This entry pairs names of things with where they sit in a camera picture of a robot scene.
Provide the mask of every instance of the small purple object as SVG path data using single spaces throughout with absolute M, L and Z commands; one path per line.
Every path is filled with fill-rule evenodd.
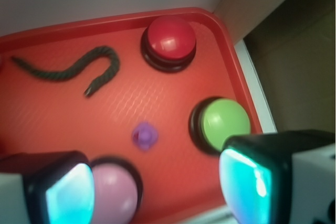
M 140 123 L 132 132 L 133 142 L 143 151 L 148 151 L 158 139 L 158 131 L 149 123 Z

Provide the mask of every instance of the dark green rope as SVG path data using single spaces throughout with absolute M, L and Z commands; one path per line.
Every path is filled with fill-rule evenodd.
M 83 69 L 99 57 L 108 57 L 111 61 L 109 68 L 101 75 L 95 78 L 87 90 L 84 92 L 86 97 L 93 95 L 98 89 L 100 89 L 104 84 L 109 82 L 119 71 L 120 60 L 117 53 L 108 46 L 96 47 L 93 50 L 87 52 L 79 60 L 77 60 L 71 67 L 64 71 L 43 71 L 39 70 L 23 59 L 12 56 L 11 59 L 19 67 L 26 70 L 33 76 L 41 79 L 52 80 L 52 81 L 66 81 L 69 80 L 83 71 Z

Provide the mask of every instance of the red tray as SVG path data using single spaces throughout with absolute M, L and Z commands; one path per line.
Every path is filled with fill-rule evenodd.
M 140 53 L 145 28 L 161 15 L 184 18 L 194 28 L 196 56 L 174 74 L 150 67 Z M 83 92 L 109 62 L 101 58 L 67 82 L 36 79 L 14 65 L 16 55 L 43 69 L 63 70 L 96 46 L 119 54 L 117 76 L 90 98 Z M 211 96 L 239 102 L 253 133 L 258 117 L 228 32 L 213 14 L 179 8 L 49 26 L 0 38 L 0 151 L 79 150 L 89 158 L 113 154 L 130 160 L 144 182 L 134 223 L 172 223 L 223 205 L 218 157 L 199 151 L 188 134 L 193 107 Z M 148 152 L 131 141 L 148 121 L 159 141 Z

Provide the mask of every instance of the red button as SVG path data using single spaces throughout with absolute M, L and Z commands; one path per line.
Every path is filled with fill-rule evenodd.
M 169 15 L 157 18 L 148 27 L 148 42 L 158 56 L 167 60 L 181 60 L 195 48 L 196 36 L 188 22 Z

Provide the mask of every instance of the green button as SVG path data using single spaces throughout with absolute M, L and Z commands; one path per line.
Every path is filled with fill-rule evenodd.
M 208 105 L 202 116 L 201 127 L 209 144 L 220 152 L 229 137 L 250 133 L 246 111 L 230 99 L 217 99 Z

